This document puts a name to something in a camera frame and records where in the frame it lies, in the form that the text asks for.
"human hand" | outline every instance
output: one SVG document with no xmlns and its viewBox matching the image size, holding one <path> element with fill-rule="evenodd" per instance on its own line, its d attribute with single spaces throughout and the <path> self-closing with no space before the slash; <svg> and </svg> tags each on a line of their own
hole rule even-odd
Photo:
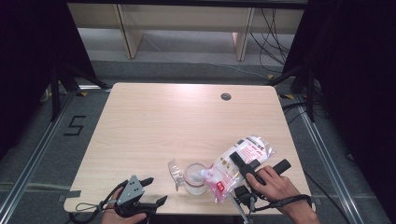
<svg viewBox="0 0 396 224">
<path fill-rule="evenodd" d="M 270 202 L 300 194 L 300 191 L 294 187 L 287 177 L 278 175 L 271 166 L 261 168 L 257 174 L 264 180 L 266 185 L 259 183 L 252 174 L 247 174 L 247 182 Z M 295 224 L 319 223 L 316 213 L 305 201 L 288 203 L 277 209 L 282 214 L 290 217 Z"/>
<path fill-rule="evenodd" d="M 121 191 L 122 188 L 117 189 L 116 192 L 114 192 L 111 199 L 116 200 Z M 143 219 L 145 219 L 147 216 L 145 213 L 141 213 L 141 214 L 136 214 L 132 217 L 120 217 L 113 208 L 114 208 L 114 203 L 110 203 L 106 207 L 106 210 L 104 211 L 102 218 L 102 224 L 136 224 L 142 221 Z"/>
</svg>

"gray floor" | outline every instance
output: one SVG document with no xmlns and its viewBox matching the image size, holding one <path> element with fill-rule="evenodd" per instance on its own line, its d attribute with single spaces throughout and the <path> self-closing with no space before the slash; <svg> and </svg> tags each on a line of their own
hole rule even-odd
<svg viewBox="0 0 396 224">
<path fill-rule="evenodd" d="M 86 49 L 92 59 L 96 75 L 108 84 L 118 81 L 129 82 L 176 82 L 176 83 L 224 83 L 263 85 L 270 73 L 260 66 L 260 49 L 250 38 L 243 62 L 236 60 L 231 34 L 204 32 L 150 31 L 145 34 L 136 58 L 126 59 L 119 31 L 81 29 Z M 281 35 L 280 42 L 289 47 L 293 36 Z M 280 59 L 278 51 L 271 50 Z M 281 64 L 267 56 L 262 63 L 270 69 L 281 71 Z M 80 84 L 90 84 L 78 79 Z M 276 86 L 279 94 L 288 94 L 291 79 Z M 8 223 L 66 223 L 67 213 L 63 210 L 62 196 L 66 194 L 89 144 L 94 127 L 106 103 L 108 91 L 89 91 L 88 95 L 71 96 L 72 101 L 60 120 L 56 133 L 49 142 L 42 160 L 34 170 L 29 185 L 21 196 Z M 282 105 L 293 104 L 294 99 L 281 99 Z M 25 164 L 40 143 L 41 136 L 50 124 L 50 101 L 36 111 L 21 142 L 12 148 L 0 162 L 0 199 L 3 201 L 18 182 Z M 337 170 L 343 177 L 358 207 L 363 223 L 390 223 L 378 200 L 364 180 L 359 168 L 345 157 L 347 148 L 332 126 L 325 109 L 315 105 L 316 126 L 326 148 L 330 151 Z M 304 114 L 293 108 L 285 117 L 290 123 L 290 132 L 302 161 L 303 168 L 318 182 L 340 206 L 339 195 L 322 163 L 311 136 L 304 124 Z M 83 125 L 80 135 L 69 128 L 74 116 L 75 123 Z M 312 181 L 308 185 L 315 198 L 318 216 L 322 223 L 346 223 L 335 206 Z M 282 216 L 254 217 L 254 223 L 290 223 Z M 164 223 L 169 217 L 160 217 L 151 223 Z M 191 217 L 169 219 L 174 223 L 191 222 Z M 227 217 L 208 220 L 194 217 L 201 222 L 229 223 Z M 99 223 L 100 217 L 93 223 Z"/>
</svg>

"round hole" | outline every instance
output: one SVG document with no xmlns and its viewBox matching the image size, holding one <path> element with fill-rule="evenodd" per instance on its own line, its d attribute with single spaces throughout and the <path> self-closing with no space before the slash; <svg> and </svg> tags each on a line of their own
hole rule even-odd
<svg viewBox="0 0 396 224">
<path fill-rule="evenodd" d="M 223 100 L 225 100 L 225 101 L 231 100 L 231 95 L 230 95 L 230 93 L 224 92 L 224 93 L 221 95 L 221 99 L 223 99 Z"/>
</svg>

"wooden table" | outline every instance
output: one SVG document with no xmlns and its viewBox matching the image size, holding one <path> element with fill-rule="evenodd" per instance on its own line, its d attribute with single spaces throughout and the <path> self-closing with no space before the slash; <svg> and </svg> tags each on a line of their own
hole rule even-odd
<svg viewBox="0 0 396 224">
<path fill-rule="evenodd" d="M 221 99 L 229 93 L 231 100 Z M 238 215 L 232 201 L 215 203 L 208 190 L 190 195 L 176 192 L 168 162 L 180 167 L 194 161 L 207 165 L 243 137 L 257 134 L 276 150 L 263 165 L 283 159 L 284 173 L 301 193 L 310 195 L 276 91 L 268 86 L 118 83 L 110 93 L 93 133 L 64 209 L 101 202 L 120 182 L 137 175 L 154 177 L 141 202 L 168 199 L 158 214 Z M 278 214 L 269 209 L 259 214 Z"/>
</svg>

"plastic bag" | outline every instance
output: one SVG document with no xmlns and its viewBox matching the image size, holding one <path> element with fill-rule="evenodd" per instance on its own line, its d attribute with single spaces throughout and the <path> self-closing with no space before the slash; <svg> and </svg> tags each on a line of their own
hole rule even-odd
<svg viewBox="0 0 396 224">
<path fill-rule="evenodd" d="M 266 141 L 259 136 L 252 135 L 238 141 L 217 158 L 212 166 L 203 170 L 205 183 L 215 195 L 217 203 L 223 202 L 228 194 L 239 187 L 244 180 L 244 177 L 239 174 L 238 167 L 230 158 L 235 151 L 246 164 L 254 160 L 262 164 L 275 153 Z"/>
</svg>

